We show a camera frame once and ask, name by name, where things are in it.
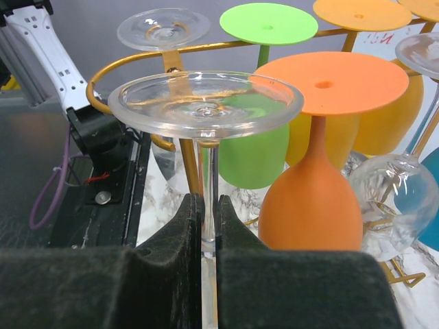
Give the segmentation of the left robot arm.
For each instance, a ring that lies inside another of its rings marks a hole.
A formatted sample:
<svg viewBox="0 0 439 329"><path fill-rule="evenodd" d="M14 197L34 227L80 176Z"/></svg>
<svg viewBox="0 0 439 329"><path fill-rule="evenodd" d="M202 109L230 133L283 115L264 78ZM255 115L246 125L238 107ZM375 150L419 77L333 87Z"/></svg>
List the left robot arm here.
<svg viewBox="0 0 439 329"><path fill-rule="evenodd" d="M49 78L69 122L67 136L96 167L118 167L129 153L123 128L86 97L86 80L56 35L52 13L49 1L2 1L1 28L30 50Z"/></svg>

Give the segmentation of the clear champagne flute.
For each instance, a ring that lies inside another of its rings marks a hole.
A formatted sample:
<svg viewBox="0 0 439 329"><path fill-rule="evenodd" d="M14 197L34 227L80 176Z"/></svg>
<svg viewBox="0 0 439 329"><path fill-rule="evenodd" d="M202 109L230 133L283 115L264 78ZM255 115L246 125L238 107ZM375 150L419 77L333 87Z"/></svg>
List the clear champagne flute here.
<svg viewBox="0 0 439 329"><path fill-rule="evenodd" d="M198 185L204 201L201 251L202 259L208 264L209 282L203 287L203 302L208 326L220 328L217 305L217 238L220 234L217 206L223 196L218 193L220 142L269 132L285 125L300 113L304 97L292 85L266 76L220 71L187 72L195 95L189 114L190 135L198 148ZM108 107L116 118L110 99L119 95L126 84L112 91L108 98Z"/></svg>
<svg viewBox="0 0 439 329"><path fill-rule="evenodd" d="M119 40L141 51L157 51L164 73L142 78L110 99L118 119L150 134L179 138L189 190L198 191L198 169L191 133L190 111L195 95L179 47L205 35L210 28L203 15L181 8L162 8L135 14L117 29Z"/></svg>

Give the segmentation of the orange plastic wine glass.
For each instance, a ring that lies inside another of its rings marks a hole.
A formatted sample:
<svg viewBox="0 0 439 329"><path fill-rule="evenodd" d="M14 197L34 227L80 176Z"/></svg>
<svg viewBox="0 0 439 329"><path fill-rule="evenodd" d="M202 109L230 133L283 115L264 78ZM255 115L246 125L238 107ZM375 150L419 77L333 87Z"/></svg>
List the orange plastic wine glass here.
<svg viewBox="0 0 439 329"><path fill-rule="evenodd" d="M257 73L281 80L272 62ZM327 156L326 122L312 115L305 156L284 171L265 195L258 235L272 249L357 251L361 247L361 210L350 184Z"/></svg>

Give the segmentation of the frosted clear tumbler glass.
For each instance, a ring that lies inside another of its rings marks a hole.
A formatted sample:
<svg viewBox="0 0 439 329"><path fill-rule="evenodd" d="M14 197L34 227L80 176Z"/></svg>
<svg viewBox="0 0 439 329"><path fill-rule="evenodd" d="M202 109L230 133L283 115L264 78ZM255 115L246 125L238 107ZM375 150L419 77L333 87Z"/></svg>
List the frosted clear tumbler glass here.
<svg viewBox="0 0 439 329"><path fill-rule="evenodd" d="M348 177L361 208L361 249L379 262L391 260L415 240L409 216L397 210L394 197L403 178L415 167L438 124L435 96L412 140L402 154L375 156L361 163Z"/></svg>

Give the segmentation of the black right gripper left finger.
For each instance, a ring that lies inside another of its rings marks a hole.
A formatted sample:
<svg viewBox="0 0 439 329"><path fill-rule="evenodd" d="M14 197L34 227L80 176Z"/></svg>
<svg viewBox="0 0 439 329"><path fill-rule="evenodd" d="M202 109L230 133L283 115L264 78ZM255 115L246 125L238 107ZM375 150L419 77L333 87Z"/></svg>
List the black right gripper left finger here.
<svg viewBox="0 0 439 329"><path fill-rule="evenodd" d="M185 195L136 248L1 250L1 327L200 328L201 210Z"/></svg>

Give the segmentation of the blue plastic wine glass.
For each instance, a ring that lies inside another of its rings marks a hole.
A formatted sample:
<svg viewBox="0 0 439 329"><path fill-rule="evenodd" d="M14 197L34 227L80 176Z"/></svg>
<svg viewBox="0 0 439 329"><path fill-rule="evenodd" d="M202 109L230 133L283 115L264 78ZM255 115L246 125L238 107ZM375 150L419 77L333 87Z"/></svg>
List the blue plastic wine glass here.
<svg viewBox="0 0 439 329"><path fill-rule="evenodd" d="M438 250L438 150L412 167L398 188L394 203L408 215L414 237Z"/></svg>

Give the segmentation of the yellow plastic wine glass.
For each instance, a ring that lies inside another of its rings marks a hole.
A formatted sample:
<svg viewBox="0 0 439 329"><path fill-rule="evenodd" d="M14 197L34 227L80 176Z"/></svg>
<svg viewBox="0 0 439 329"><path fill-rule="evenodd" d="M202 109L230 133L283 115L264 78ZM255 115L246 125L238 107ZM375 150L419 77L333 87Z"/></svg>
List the yellow plastic wine glass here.
<svg viewBox="0 0 439 329"><path fill-rule="evenodd" d="M349 29L347 41L354 40L357 32L395 30L412 19L408 9L393 1L316 1L313 9L321 19ZM271 65L281 80L305 97L302 114L290 123L289 166L304 157L311 117L316 114L327 121L327 156L341 169L353 148L360 114L392 103L409 85L406 73L396 64L348 50L301 53Z"/></svg>
<svg viewBox="0 0 439 329"><path fill-rule="evenodd" d="M404 67L396 58L391 62ZM378 110L360 116L353 150L369 156L393 152L404 139L421 111L425 87L420 75L409 78L403 96Z"/></svg>

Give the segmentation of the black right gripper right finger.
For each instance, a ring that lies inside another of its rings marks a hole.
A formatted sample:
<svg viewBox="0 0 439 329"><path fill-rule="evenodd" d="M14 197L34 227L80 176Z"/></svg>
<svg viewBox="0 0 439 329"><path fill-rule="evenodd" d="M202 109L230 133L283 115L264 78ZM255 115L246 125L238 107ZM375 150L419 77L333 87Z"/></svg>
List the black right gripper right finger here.
<svg viewBox="0 0 439 329"><path fill-rule="evenodd" d="M361 252L276 251L217 206L220 328L402 328L379 263Z"/></svg>

